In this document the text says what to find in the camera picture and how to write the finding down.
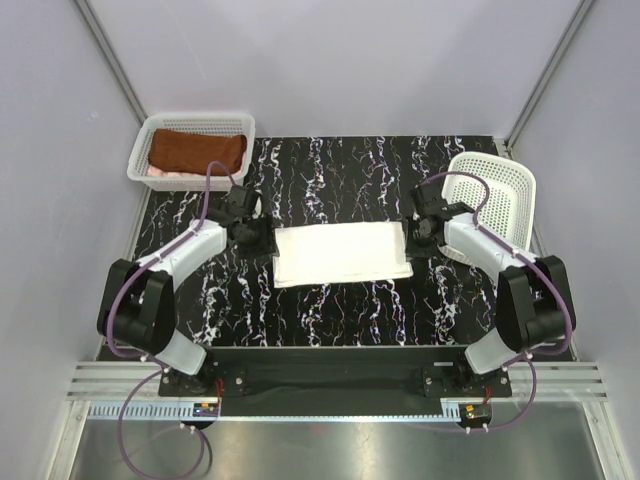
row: folded white cloth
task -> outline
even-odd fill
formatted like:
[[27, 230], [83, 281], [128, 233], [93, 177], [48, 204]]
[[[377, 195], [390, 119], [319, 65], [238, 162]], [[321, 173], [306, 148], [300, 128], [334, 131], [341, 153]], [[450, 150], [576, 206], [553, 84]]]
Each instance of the folded white cloth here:
[[398, 222], [339, 223], [276, 229], [276, 288], [363, 282], [413, 275]]

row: reflective metallic surface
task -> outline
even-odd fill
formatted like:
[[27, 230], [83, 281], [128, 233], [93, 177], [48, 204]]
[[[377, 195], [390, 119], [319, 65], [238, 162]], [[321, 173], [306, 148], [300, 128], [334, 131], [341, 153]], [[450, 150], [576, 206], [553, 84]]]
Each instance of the reflective metallic surface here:
[[[513, 405], [496, 405], [494, 423], [516, 413]], [[134, 463], [151, 475], [182, 474], [199, 452], [197, 438], [181, 430], [149, 443], [170, 425], [124, 425]], [[584, 414], [572, 404], [535, 404], [511, 429], [470, 436], [397, 423], [220, 422], [205, 432], [213, 463], [194, 479], [604, 478]], [[71, 478], [137, 478], [120, 459], [115, 421], [87, 422]]]

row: laundry basket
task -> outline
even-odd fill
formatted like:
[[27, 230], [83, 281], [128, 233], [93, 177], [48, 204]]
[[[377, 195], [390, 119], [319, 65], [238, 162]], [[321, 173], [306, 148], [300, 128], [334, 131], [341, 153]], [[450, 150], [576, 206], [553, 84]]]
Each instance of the laundry basket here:
[[[480, 211], [480, 223], [494, 230], [511, 243], [529, 250], [536, 202], [536, 179], [531, 171], [506, 158], [486, 153], [464, 152], [449, 165], [450, 172], [473, 173], [486, 180], [491, 195]], [[464, 202], [476, 208], [484, 198], [484, 188], [472, 178], [448, 175], [442, 197], [449, 203]], [[449, 258], [472, 265], [461, 252], [448, 245], [440, 251]]]
[[[131, 180], [143, 182], [157, 191], [202, 191], [206, 187], [204, 175], [193, 177], [150, 177], [149, 150], [153, 134], [159, 128], [175, 132], [198, 133], [201, 135], [220, 135], [247, 137], [247, 151], [242, 160], [240, 170], [234, 173], [233, 179], [238, 185], [244, 183], [253, 153], [253, 142], [256, 136], [256, 122], [251, 115], [243, 113], [162, 113], [145, 120], [129, 157], [127, 175]], [[231, 181], [226, 176], [211, 177], [212, 191], [229, 191]]]

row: marble pattern tabletop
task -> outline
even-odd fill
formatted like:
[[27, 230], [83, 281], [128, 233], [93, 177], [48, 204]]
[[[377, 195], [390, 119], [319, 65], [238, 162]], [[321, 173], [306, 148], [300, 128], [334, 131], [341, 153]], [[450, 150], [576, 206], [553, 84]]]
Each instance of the marble pattern tabletop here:
[[[409, 190], [465, 150], [497, 153], [491, 137], [264, 138], [245, 184], [277, 227], [398, 221], [412, 212]], [[136, 257], [184, 231], [201, 202], [151, 192]], [[270, 261], [227, 250], [178, 290], [178, 328], [214, 346], [466, 344], [490, 328], [495, 292], [483, 272], [441, 255], [412, 266], [408, 279], [275, 289]]]

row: gray wall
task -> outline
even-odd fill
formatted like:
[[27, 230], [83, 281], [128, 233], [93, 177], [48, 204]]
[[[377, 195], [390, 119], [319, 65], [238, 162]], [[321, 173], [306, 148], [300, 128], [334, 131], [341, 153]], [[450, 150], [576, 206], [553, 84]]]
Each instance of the gray wall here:
[[596, 360], [640, 474], [640, 48], [634, 0], [597, 2], [515, 158], [536, 219], [569, 269], [582, 359]]
[[4, 2], [0, 65], [0, 477], [40, 479], [138, 204], [138, 126], [68, 0]]
[[92, 0], [147, 113], [506, 136], [578, 0]]

